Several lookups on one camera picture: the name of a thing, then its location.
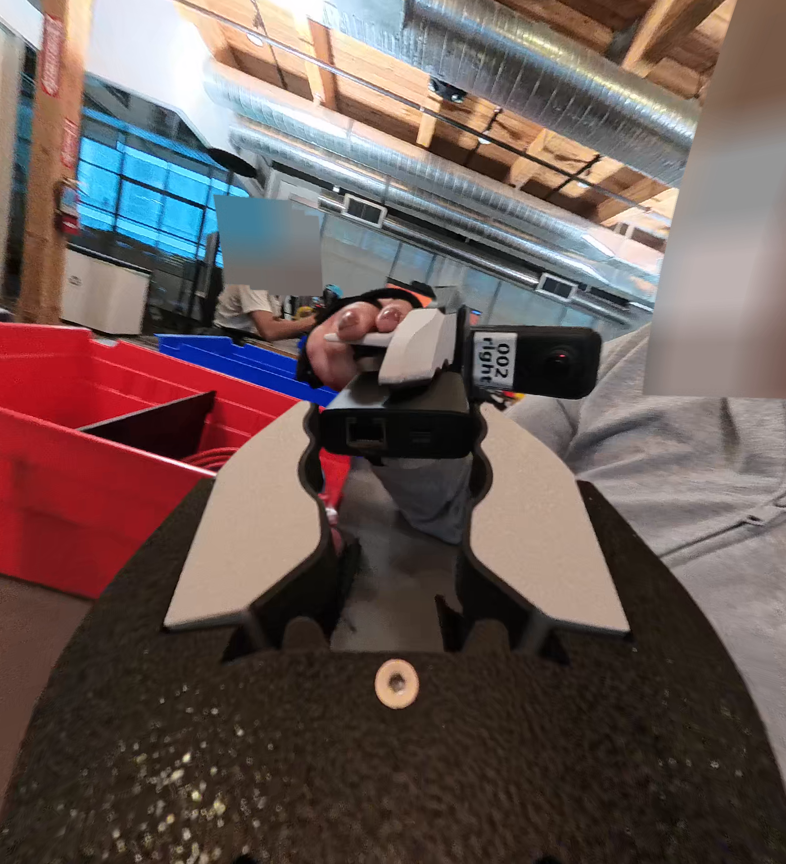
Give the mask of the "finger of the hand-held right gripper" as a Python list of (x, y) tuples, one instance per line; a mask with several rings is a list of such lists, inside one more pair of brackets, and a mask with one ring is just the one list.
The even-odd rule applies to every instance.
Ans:
[(408, 313), (389, 333), (384, 333), (384, 358), (378, 383), (403, 388), (429, 383), (436, 373), (452, 364), (460, 337), (460, 314), (441, 308), (422, 308)]

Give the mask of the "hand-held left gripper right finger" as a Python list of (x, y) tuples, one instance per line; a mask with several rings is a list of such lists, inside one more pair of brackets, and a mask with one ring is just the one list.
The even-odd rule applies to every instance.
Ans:
[(630, 626), (571, 470), (505, 413), (480, 413), (466, 519), (462, 610), (502, 612), (513, 639), (560, 630), (624, 638)]

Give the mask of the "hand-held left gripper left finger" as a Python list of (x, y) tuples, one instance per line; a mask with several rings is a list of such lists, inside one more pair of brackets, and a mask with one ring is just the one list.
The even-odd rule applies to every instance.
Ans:
[(163, 620), (168, 631), (237, 624), (283, 633), (308, 617), (332, 632), (343, 589), (320, 419), (317, 405), (293, 405), (219, 470)]

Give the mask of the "black network switch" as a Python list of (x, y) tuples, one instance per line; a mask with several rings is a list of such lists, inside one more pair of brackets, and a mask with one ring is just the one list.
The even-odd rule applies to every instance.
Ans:
[(444, 372), (431, 382), (391, 387), (356, 377), (321, 412), (317, 438), (335, 455), (366, 459), (461, 459), (477, 425), (463, 378)]

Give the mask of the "blue plastic bin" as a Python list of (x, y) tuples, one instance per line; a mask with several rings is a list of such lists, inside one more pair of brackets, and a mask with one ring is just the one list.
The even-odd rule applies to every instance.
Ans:
[(158, 334), (160, 353), (200, 366), (272, 392), (321, 407), (329, 405), (336, 393), (328, 388), (313, 389), (296, 378), (296, 358), (251, 344), (237, 345), (229, 337)]

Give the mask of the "red plastic bin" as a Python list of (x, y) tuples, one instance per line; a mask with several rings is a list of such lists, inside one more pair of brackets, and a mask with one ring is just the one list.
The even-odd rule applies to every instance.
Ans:
[[(217, 393), (197, 448), (77, 428)], [(81, 328), (0, 323), (0, 574), (95, 599), (193, 490), (297, 399)], [(341, 500), (351, 461), (321, 453)]]

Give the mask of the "person's right forearm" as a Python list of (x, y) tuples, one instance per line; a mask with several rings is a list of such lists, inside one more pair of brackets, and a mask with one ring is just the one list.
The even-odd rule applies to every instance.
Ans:
[(448, 545), (463, 538), (473, 459), (371, 459), (370, 469), (415, 530)]

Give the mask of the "grey desk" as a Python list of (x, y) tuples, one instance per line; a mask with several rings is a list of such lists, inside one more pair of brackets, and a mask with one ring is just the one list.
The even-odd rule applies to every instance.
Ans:
[[(435, 652), (434, 598), (456, 605), (456, 548), (413, 529), (363, 460), (353, 463), (339, 522), (362, 548), (332, 637), (335, 652)], [(16, 754), (53, 664), (90, 603), (0, 575), (0, 818)]]

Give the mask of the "person's right hand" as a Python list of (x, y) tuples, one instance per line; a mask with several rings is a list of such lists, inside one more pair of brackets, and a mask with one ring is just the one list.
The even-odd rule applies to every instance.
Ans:
[(344, 307), (318, 323), (308, 334), (306, 360), (322, 386), (341, 391), (358, 373), (351, 343), (369, 333), (390, 333), (415, 309), (416, 299), (382, 297), (374, 301), (348, 298)]

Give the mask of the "black bin divider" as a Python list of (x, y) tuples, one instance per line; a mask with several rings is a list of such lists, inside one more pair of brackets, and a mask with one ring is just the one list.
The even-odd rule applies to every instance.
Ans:
[(202, 392), (78, 427), (77, 431), (135, 448), (197, 448), (216, 397), (215, 391)]

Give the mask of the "black round lamp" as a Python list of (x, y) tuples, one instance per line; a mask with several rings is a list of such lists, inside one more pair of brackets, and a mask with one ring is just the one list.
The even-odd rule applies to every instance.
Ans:
[(216, 165), (222, 167), (225, 171), (231, 172), (235, 176), (247, 179), (257, 178), (257, 169), (242, 157), (229, 152), (222, 148), (208, 148), (206, 155), (215, 162)]

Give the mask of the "blue-lit window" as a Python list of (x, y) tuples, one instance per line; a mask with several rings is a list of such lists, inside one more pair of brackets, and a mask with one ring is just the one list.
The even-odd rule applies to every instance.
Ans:
[(186, 144), (85, 110), (77, 165), (83, 227), (201, 259), (217, 230), (217, 198), (248, 192), (189, 138)]

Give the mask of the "red fire extinguisher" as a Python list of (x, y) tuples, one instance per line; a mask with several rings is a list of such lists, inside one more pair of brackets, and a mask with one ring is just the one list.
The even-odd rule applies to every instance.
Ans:
[(75, 237), (82, 232), (80, 214), (80, 192), (77, 182), (61, 178), (54, 188), (54, 228), (69, 237)]

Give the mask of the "large silver duct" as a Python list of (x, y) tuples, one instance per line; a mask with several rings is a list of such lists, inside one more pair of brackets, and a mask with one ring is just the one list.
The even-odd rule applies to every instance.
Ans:
[(668, 187), (699, 107), (498, 2), (405, 2), (413, 64)]

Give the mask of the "wooden post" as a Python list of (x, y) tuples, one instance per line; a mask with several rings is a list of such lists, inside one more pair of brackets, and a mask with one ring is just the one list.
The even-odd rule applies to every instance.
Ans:
[(60, 322), (67, 237), (79, 218), (60, 212), (76, 200), (77, 157), (85, 95), (92, 1), (44, 1), (36, 60), (32, 141), (25, 199), (16, 321)]

